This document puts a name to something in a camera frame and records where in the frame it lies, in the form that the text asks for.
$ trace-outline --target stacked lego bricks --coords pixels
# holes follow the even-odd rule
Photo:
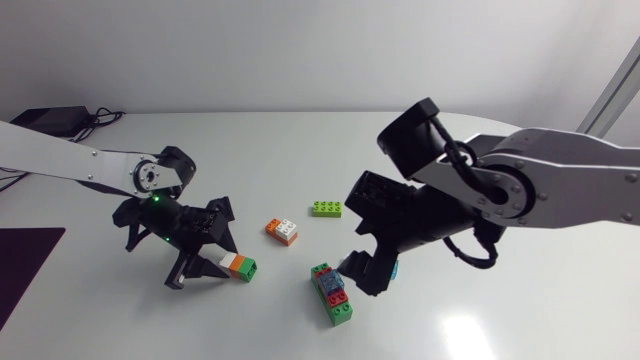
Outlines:
[[[333,326],[351,319],[353,309],[344,291],[344,282],[337,271],[327,263],[318,265],[311,269],[311,282],[318,291]]]
[[[225,255],[219,265],[223,270],[226,270],[229,276],[246,282],[250,282],[258,270],[255,260],[235,253]]]
[[[267,224],[267,226],[265,226],[265,230],[267,231],[267,234],[287,246],[293,244],[293,242],[298,238],[296,224],[287,219],[282,221],[273,219]]]

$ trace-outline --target black power adapter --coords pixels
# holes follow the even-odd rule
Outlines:
[[[84,106],[29,109],[11,120],[11,124],[47,135],[75,137],[93,121]]]

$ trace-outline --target dark purple mat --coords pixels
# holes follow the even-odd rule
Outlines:
[[[0,229],[0,330],[64,230]]]

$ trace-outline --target white lego brick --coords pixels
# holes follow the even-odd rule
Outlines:
[[[231,266],[231,263],[233,262],[233,260],[235,260],[236,255],[237,254],[234,254],[234,253],[228,253],[222,258],[222,260],[220,260],[219,265],[225,269],[228,269],[229,266]]]
[[[297,232],[296,224],[287,219],[282,220],[280,225],[276,227],[276,234],[287,241],[291,240]]]

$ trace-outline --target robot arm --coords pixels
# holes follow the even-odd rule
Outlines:
[[[176,149],[167,148],[160,155],[103,151],[0,121],[3,167],[77,180],[101,192],[137,198],[160,190],[176,197],[191,181],[192,161],[187,165],[193,169],[173,168],[175,159],[167,159]]]
[[[419,189],[365,172],[345,205],[371,233],[373,256],[352,252],[339,271],[369,295],[386,290],[398,254],[443,239],[456,257],[481,269],[496,262],[508,226],[562,228],[608,220],[640,225],[640,149],[587,135],[524,129],[510,136],[451,139],[425,99],[378,137]],[[469,229],[488,258],[464,254],[450,236]]]
[[[0,121],[0,166],[130,196],[114,212],[113,222],[129,227],[127,251],[151,233],[178,249],[165,281],[172,289],[182,289],[185,278],[229,277],[228,270],[198,253],[211,243],[237,252],[228,227],[235,219],[231,203],[223,197],[202,209],[176,201],[196,171],[177,147],[167,146],[159,155],[98,150]]]

